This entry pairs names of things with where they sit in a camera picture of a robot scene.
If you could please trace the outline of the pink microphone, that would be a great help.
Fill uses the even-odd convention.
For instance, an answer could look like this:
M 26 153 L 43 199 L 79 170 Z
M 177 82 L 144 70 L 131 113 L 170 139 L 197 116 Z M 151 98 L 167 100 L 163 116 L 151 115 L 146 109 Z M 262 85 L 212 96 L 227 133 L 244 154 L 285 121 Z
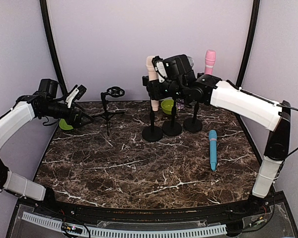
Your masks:
M 205 70 L 204 74 L 212 74 L 216 62 L 216 51 L 207 50 L 205 55 Z

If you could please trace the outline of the black tripod mic stand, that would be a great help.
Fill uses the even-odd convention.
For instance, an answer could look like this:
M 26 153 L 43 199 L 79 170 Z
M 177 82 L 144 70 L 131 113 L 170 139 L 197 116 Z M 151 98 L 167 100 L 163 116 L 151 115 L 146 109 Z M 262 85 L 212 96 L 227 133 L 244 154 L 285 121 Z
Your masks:
M 102 106 L 103 106 L 103 112 L 101 114 L 92 115 L 92 118 L 94 118 L 94 119 L 102 118 L 105 120 L 108 136 L 109 136 L 109 124 L 110 124 L 110 120 L 112 119 L 112 117 L 114 117 L 115 115 L 123 115 L 125 112 L 123 112 L 123 111 L 116 112 L 116 111 L 109 110 L 110 101 L 107 100 L 107 97 L 120 98 L 120 97 L 123 97 L 124 95 L 125 95 L 125 90 L 118 86 L 110 87 L 105 92 L 100 93 L 101 102 L 102 102 Z

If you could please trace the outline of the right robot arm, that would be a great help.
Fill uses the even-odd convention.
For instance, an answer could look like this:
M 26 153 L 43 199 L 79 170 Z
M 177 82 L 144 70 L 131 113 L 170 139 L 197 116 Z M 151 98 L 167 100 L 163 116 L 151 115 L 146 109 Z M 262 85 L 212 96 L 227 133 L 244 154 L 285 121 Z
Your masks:
M 262 163 L 252 189 L 252 195 L 244 203 L 243 210 L 248 215 L 254 215 L 263 206 L 261 198 L 269 192 L 281 164 L 291 154 L 291 106 L 287 101 L 281 103 L 262 98 L 242 88 L 234 86 L 229 80 L 203 74 L 193 77 L 185 84 L 178 79 L 149 80 L 142 78 L 149 97 L 153 100 L 162 100 L 167 97 L 178 97 L 185 102 L 199 102 L 218 108 L 229 110 L 243 117 L 249 118 L 269 130 L 269 137 L 265 147 Z

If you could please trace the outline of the black round-base stand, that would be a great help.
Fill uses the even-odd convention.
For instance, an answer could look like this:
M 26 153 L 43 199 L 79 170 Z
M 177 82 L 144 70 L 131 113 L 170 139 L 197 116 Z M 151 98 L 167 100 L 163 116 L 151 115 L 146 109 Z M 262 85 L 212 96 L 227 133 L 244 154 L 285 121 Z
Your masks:
M 142 81 L 143 81 L 143 86 L 145 86 L 147 91 L 149 92 L 149 76 L 143 76 Z M 149 113 L 150 125 L 145 127 L 142 131 L 143 139 L 148 142 L 157 142 L 161 140 L 163 137 L 162 129 L 154 124 L 155 113 L 153 111 L 153 105 L 154 103 L 151 102 L 150 113 Z
M 197 79 L 194 83 L 189 86 L 189 89 L 185 90 L 184 103 L 186 106 L 191 106 L 194 102 L 193 116 L 186 118 L 183 126 L 186 131 L 196 133 L 202 130 L 202 122 L 197 118 L 198 111 L 200 108 L 200 102 L 203 100 L 204 92 L 201 77 L 203 73 L 198 73 Z
M 177 136 L 182 132 L 181 124 L 175 120 L 176 112 L 176 101 L 173 100 L 173 106 L 171 109 L 171 120 L 165 121 L 162 125 L 162 131 L 167 136 Z

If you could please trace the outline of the black frame post left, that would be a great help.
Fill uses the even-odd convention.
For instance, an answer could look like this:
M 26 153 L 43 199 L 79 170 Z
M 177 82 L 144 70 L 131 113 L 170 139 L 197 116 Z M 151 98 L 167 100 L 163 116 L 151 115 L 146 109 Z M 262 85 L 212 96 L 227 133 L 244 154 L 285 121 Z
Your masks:
M 59 62 L 57 48 L 56 48 L 56 44 L 55 44 L 54 37 L 53 37 L 52 25 L 51 25 L 49 11 L 48 11 L 48 1 L 47 0 L 39 0 L 39 4 L 40 4 L 43 26 L 44 26 L 44 30 L 45 30 L 45 36 L 46 36 L 52 64 L 53 64 L 54 71 L 55 71 L 55 74 L 57 77 L 57 81 L 60 85 L 60 89 L 62 92 L 61 99 L 63 102 L 65 102 L 67 94 L 68 94 L 68 90 L 67 90 L 65 80 L 63 77 L 61 64 Z

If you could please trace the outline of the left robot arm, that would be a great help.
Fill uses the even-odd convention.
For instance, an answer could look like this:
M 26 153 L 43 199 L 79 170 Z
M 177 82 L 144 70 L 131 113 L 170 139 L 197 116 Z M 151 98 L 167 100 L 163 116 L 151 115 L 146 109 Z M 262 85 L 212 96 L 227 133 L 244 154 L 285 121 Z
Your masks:
M 16 133 L 34 119 L 63 119 L 67 125 L 80 128 L 93 119 L 75 104 L 86 92 L 83 85 L 75 86 L 68 94 L 57 98 L 58 82 L 42 79 L 39 88 L 31 95 L 22 95 L 0 117 L 0 151 Z M 47 188 L 21 176 L 8 168 L 0 158 L 0 193 L 8 191 L 22 198 L 41 201 L 40 207 L 49 216 L 60 212 L 60 205 L 46 197 Z

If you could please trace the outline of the green bowl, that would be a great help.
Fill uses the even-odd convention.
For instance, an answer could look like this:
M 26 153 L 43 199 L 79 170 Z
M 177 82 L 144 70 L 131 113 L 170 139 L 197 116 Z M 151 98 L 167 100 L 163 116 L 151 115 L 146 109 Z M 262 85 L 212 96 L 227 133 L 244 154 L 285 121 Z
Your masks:
M 174 106 L 174 100 L 173 99 L 166 99 L 166 100 L 163 100 L 161 102 L 162 111 L 167 115 L 172 114 L 173 106 Z

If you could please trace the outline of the black frame post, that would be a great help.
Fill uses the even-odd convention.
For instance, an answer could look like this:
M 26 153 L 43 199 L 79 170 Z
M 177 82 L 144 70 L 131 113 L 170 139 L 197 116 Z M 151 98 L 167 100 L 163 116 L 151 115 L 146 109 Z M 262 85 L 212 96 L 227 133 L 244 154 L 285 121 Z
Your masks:
M 239 73 L 238 73 L 236 84 L 235 84 L 238 89 L 243 84 L 246 69 L 248 66 L 251 49 L 252 49 L 252 45 L 253 45 L 253 40 L 254 40 L 254 36 L 255 36 L 255 31 L 256 31 L 257 19 L 258 19 L 258 15 L 259 15 L 259 7 L 260 7 L 260 0 L 254 0 L 253 5 L 252 5 L 252 11 L 251 11 L 251 16 L 250 16 L 248 34 L 247 34 L 247 38 L 246 38 L 243 57 L 241 60 L 241 65 L 240 65 Z
M 57 48 L 56 48 L 56 44 L 55 44 L 54 37 L 53 37 L 52 25 L 51 25 L 49 11 L 48 11 L 48 1 L 47 0 L 39 0 L 39 4 L 40 4 L 43 26 L 44 26 L 44 30 L 45 30 L 45 36 L 46 36 L 52 64 L 53 64 L 54 71 L 55 71 L 55 74 L 57 77 L 57 81 L 60 85 L 60 89 L 62 92 L 61 99 L 63 102 L 65 102 L 67 94 L 68 94 L 68 90 L 67 90 L 65 80 L 63 77 L 61 64 L 59 62 Z

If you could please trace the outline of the blue microphone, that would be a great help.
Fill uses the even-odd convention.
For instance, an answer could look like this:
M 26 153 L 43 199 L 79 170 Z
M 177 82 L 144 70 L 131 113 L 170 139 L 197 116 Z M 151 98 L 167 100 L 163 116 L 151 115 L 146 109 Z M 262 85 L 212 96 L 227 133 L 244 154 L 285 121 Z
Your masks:
M 217 132 L 210 130 L 209 132 L 209 143 L 210 143 L 210 166 L 211 170 L 217 169 Z

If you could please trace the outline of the black frame post right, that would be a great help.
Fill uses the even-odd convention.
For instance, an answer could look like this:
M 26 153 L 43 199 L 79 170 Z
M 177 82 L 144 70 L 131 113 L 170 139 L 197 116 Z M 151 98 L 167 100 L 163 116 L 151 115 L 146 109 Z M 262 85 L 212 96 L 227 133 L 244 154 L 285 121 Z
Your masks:
M 251 16 L 250 16 L 248 34 L 247 34 L 247 38 L 246 38 L 243 57 L 241 60 L 241 65 L 240 65 L 239 73 L 238 73 L 236 84 L 235 84 L 238 89 L 243 84 L 246 69 L 248 66 L 251 49 L 252 49 L 252 45 L 253 45 L 253 40 L 254 40 L 254 36 L 255 36 L 255 31 L 256 31 L 257 19 L 258 19 L 258 15 L 259 15 L 259 7 L 260 7 L 260 0 L 254 0 L 253 5 L 252 5 L 252 11 L 251 11 Z

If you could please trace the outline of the green plate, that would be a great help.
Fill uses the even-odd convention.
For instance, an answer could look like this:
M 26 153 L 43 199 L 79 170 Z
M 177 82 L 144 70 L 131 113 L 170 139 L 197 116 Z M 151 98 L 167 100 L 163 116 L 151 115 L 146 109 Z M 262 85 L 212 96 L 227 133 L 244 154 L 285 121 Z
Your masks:
M 60 119 L 59 121 L 59 127 L 62 130 L 73 130 L 73 127 L 69 124 L 64 119 Z

